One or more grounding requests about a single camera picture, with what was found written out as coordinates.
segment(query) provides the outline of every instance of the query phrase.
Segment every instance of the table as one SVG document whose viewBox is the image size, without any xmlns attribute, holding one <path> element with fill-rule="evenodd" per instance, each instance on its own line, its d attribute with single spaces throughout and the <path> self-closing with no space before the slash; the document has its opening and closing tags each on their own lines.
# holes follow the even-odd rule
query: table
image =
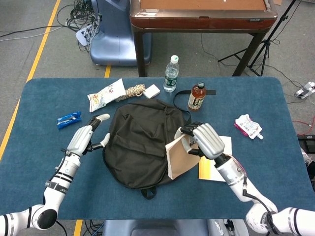
<svg viewBox="0 0 315 236">
<path fill-rule="evenodd" d="M 17 117 L 0 162 L 0 215 L 42 203 L 45 181 L 60 163 L 75 131 L 93 116 L 114 115 L 116 109 L 144 97 L 112 102 L 89 112 L 87 94 L 95 93 L 117 78 L 43 78 L 28 82 Z M 163 78 L 123 79 L 126 88 L 144 83 L 161 89 L 157 99 L 172 102 L 174 93 L 163 91 Z M 315 210 L 298 139 L 280 82 L 270 77 L 179 78 L 177 91 L 204 81 L 217 95 L 208 95 L 192 119 L 208 122 L 219 135 L 232 137 L 233 155 L 248 172 L 254 185 L 282 210 L 297 207 Z M 178 97 L 185 108 L 189 95 Z M 82 122 L 58 130 L 56 119 L 74 111 Z M 263 140 L 251 140 L 234 127 L 242 114 L 263 128 Z M 107 133 L 103 122 L 92 142 Z M 140 191 L 123 187 L 111 176 L 97 150 L 81 158 L 81 166 L 61 205 L 60 219 L 242 219 L 252 203 L 242 203 L 223 182 L 198 179 L 198 166 L 174 182 L 157 188 L 152 200 Z"/>
<path fill-rule="evenodd" d="M 278 15 L 273 0 L 131 0 L 139 77 L 145 77 L 147 32 L 249 33 L 253 36 L 233 76 L 240 76 Z"/>
</svg>

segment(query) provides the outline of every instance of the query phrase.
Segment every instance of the bottle cap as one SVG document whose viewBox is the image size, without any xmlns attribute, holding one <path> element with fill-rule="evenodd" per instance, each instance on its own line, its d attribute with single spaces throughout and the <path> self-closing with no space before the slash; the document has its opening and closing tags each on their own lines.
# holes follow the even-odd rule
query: bottle cap
<svg viewBox="0 0 315 236">
<path fill-rule="evenodd" d="M 173 56 L 171 57 L 171 63 L 177 64 L 177 63 L 178 63 L 178 56 L 173 55 Z"/>
<path fill-rule="evenodd" d="M 264 138 L 264 136 L 262 136 L 261 134 L 258 134 L 257 137 L 260 138 L 260 139 Z"/>
<path fill-rule="evenodd" d="M 199 82 L 198 83 L 198 88 L 199 89 L 203 89 L 205 87 L 205 83 L 204 82 Z"/>
</svg>

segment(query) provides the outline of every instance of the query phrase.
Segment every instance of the red wire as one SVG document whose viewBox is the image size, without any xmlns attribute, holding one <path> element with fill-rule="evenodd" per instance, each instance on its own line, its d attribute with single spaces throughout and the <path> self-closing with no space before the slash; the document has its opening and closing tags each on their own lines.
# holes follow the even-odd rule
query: red wire
<svg viewBox="0 0 315 236">
<path fill-rule="evenodd" d="M 308 124 L 308 123 L 306 123 L 306 122 L 303 122 L 303 121 L 300 121 L 300 120 L 293 120 L 292 122 L 299 122 L 299 123 L 306 124 L 306 125 L 310 126 L 310 124 Z M 314 127 L 314 123 L 315 123 L 315 116 L 313 117 L 313 122 L 312 122 L 312 124 L 311 124 L 310 129 L 309 129 L 306 133 L 304 133 L 304 134 L 298 134 L 298 133 L 297 133 L 297 135 L 306 135 L 306 134 L 309 134 L 309 133 L 312 131 L 313 127 Z"/>
</svg>

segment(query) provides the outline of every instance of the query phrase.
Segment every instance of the brown bottle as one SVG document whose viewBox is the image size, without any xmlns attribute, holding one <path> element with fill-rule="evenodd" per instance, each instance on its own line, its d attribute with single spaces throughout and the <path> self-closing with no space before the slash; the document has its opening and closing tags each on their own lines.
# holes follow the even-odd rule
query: brown bottle
<svg viewBox="0 0 315 236">
<path fill-rule="evenodd" d="M 188 100 L 188 108 L 191 111 L 198 111 L 201 107 L 203 99 L 205 98 L 207 90 L 204 82 L 199 82 L 192 87 L 190 97 Z"/>
</svg>

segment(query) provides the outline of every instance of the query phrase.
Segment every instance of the black backpack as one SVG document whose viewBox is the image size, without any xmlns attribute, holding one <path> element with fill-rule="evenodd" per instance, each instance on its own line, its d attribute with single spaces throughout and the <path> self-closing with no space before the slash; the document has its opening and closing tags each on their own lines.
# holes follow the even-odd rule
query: black backpack
<svg viewBox="0 0 315 236">
<path fill-rule="evenodd" d="M 155 99 L 120 107 L 103 150 L 105 165 L 118 182 L 140 189 L 146 199 L 152 199 L 157 185 L 171 181 L 165 145 L 174 140 L 177 129 L 185 123 L 181 110 Z"/>
</svg>

